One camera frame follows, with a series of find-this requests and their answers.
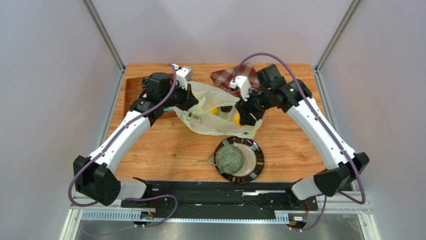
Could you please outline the yellow fake bell pepper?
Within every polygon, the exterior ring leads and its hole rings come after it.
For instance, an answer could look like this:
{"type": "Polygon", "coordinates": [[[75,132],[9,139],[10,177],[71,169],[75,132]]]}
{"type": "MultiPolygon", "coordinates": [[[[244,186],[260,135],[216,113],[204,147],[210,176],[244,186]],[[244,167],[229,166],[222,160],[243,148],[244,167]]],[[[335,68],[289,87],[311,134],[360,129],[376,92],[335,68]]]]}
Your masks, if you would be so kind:
{"type": "Polygon", "coordinates": [[[240,123],[241,121],[241,117],[239,113],[236,113],[233,117],[233,121],[234,123],[238,126],[238,127],[242,127],[243,125],[240,123]]]}

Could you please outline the small yellow fake fruit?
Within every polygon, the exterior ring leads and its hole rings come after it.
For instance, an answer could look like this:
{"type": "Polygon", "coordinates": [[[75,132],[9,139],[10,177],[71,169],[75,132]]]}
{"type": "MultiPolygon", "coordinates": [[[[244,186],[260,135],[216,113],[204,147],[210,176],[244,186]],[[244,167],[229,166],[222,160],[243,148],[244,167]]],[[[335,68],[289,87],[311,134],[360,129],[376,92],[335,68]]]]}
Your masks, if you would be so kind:
{"type": "Polygon", "coordinates": [[[219,109],[217,108],[217,107],[215,107],[215,108],[213,108],[212,110],[210,110],[209,112],[211,113],[211,114],[213,114],[213,115],[215,115],[215,116],[217,116],[218,115],[218,113],[219,113],[219,109]]]}

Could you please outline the translucent avocado print plastic bag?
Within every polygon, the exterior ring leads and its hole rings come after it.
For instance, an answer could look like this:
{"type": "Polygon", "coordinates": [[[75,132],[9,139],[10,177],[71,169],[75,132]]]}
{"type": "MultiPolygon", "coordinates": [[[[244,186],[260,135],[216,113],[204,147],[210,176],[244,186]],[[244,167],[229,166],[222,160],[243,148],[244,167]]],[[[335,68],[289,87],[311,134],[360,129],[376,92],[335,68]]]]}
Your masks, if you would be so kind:
{"type": "Polygon", "coordinates": [[[235,104],[240,100],[230,93],[202,82],[190,81],[193,95],[198,100],[187,111],[172,107],[177,117],[193,132],[211,136],[235,136],[253,139],[263,121],[254,126],[238,126],[234,117],[238,113],[235,104]]]}

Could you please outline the dark rimmed ceramic plate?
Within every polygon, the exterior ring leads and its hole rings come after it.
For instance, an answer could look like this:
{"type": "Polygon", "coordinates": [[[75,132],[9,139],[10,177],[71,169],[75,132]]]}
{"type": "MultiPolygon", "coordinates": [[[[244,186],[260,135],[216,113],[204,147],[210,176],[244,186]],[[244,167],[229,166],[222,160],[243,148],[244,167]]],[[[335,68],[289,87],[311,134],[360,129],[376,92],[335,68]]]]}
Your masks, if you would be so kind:
{"type": "Polygon", "coordinates": [[[262,173],[265,164],[264,154],[260,146],[252,139],[232,136],[223,140],[216,147],[214,152],[227,145],[235,145],[242,151],[244,156],[244,165],[240,171],[234,174],[223,173],[215,166],[217,172],[224,179],[235,184],[249,183],[258,178],[262,173]]]}

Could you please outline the green netted fake melon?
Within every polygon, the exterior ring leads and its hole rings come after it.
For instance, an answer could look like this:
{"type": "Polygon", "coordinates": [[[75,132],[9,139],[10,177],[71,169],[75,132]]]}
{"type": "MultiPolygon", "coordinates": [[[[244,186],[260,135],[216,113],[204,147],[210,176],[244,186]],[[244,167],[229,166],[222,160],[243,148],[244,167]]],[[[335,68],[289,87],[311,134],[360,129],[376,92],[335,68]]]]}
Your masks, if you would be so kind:
{"type": "Polygon", "coordinates": [[[208,162],[223,173],[232,175],[243,168],[244,161],[244,154],[237,146],[226,145],[211,153],[207,158],[198,160],[197,163],[208,162]]]}

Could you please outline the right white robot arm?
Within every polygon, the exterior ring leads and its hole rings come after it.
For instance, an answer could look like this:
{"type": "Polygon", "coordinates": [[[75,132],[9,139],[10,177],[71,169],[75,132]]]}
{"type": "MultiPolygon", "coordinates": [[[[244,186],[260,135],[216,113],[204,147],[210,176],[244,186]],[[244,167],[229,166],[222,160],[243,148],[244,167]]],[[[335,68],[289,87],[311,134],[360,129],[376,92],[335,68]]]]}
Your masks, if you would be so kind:
{"type": "Polygon", "coordinates": [[[229,88],[241,96],[235,105],[239,114],[236,123],[254,126],[266,110],[281,109],[308,136],[325,166],[324,170],[288,187],[289,199],[299,203],[318,195],[332,197],[353,181],[358,181],[369,157],[364,152],[356,152],[337,134],[306,85],[296,78],[287,82],[274,64],[257,71],[256,77],[259,88],[253,88],[248,78],[242,75],[229,83],[229,88]]]}

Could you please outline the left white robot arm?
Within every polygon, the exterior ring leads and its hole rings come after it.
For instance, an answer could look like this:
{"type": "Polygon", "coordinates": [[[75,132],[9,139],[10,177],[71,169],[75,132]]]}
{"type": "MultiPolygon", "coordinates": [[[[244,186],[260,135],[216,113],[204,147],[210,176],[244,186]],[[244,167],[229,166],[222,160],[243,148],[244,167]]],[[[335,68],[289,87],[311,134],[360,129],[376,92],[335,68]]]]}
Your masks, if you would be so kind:
{"type": "Polygon", "coordinates": [[[141,199],[148,182],[139,179],[118,179],[114,175],[125,154],[167,108],[187,111],[198,104],[189,83],[193,71],[178,68],[170,76],[155,72],[148,77],[148,88],[131,104],[124,119],[108,139],[89,156],[79,155],[73,162],[74,178],[70,184],[76,192],[94,204],[111,205],[115,200],[141,199]]]}

